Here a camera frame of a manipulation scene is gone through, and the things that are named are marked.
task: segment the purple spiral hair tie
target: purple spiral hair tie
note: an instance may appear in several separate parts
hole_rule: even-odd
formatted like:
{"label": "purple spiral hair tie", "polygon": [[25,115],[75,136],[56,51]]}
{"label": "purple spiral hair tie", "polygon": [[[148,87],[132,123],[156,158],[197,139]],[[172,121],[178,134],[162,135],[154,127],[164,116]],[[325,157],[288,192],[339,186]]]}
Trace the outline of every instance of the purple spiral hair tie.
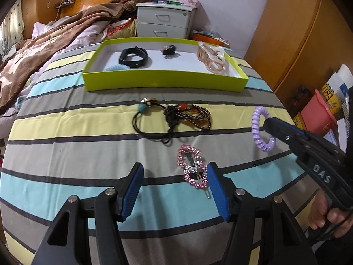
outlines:
{"label": "purple spiral hair tie", "polygon": [[263,115],[266,119],[270,118],[271,115],[264,107],[257,107],[253,114],[251,120],[251,132],[252,138],[255,141],[256,146],[264,152],[270,152],[276,145],[276,139],[271,136],[268,143],[264,142],[260,137],[260,115]]}

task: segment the wooden wardrobe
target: wooden wardrobe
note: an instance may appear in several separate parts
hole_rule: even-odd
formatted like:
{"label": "wooden wardrobe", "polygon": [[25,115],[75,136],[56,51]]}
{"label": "wooden wardrobe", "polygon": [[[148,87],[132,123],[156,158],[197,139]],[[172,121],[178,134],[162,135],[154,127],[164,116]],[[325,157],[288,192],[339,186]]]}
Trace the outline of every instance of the wooden wardrobe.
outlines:
{"label": "wooden wardrobe", "polygon": [[54,8],[61,0],[22,0],[22,18],[24,22],[23,36],[25,39],[32,37],[35,22],[47,24],[55,20],[58,10]]}
{"label": "wooden wardrobe", "polygon": [[331,0],[268,0],[245,59],[288,109],[301,85],[313,93],[343,63],[353,72],[353,33]]}

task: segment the hand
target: hand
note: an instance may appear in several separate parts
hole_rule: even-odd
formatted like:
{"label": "hand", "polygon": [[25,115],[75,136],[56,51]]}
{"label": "hand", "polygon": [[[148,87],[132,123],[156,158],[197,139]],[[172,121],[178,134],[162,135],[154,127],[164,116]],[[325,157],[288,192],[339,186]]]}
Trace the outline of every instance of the hand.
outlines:
{"label": "hand", "polygon": [[[325,192],[319,189],[315,196],[315,200],[311,206],[310,213],[308,216],[308,224],[313,229],[316,230],[318,227],[324,227],[326,223],[326,213],[328,211],[328,201],[325,196]],[[333,208],[327,214],[327,220],[332,224],[338,224],[342,222],[349,212],[343,212],[338,208]],[[353,216],[351,216],[346,222],[344,222],[339,228],[336,229],[334,236],[336,238],[345,235],[353,225]]]}

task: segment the curtain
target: curtain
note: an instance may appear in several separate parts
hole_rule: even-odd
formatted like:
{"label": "curtain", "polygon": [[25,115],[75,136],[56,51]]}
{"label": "curtain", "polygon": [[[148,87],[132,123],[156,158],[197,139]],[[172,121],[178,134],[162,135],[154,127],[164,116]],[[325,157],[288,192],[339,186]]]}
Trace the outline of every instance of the curtain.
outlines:
{"label": "curtain", "polygon": [[21,0],[17,0],[0,26],[0,54],[4,57],[18,41],[23,40]]}

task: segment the yellow-green box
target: yellow-green box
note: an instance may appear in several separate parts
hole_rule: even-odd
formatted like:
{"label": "yellow-green box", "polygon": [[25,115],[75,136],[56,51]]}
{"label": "yellow-green box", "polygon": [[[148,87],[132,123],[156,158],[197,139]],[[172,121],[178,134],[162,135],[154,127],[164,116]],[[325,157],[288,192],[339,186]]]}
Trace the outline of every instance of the yellow-green box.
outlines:
{"label": "yellow-green box", "polygon": [[[161,53],[162,46],[175,45],[176,55],[170,59]],[[141,47],[147,50],[145,67],[131,70],[104,71],[119,63],[122,50]],[[87,91],[130,87],[191,87],[241,92],[247,75],[228,54],[227,75],[213,74],[197,60],[198,42],[176,38],[136,37],[106,40],[93,54],[82,72]]]}

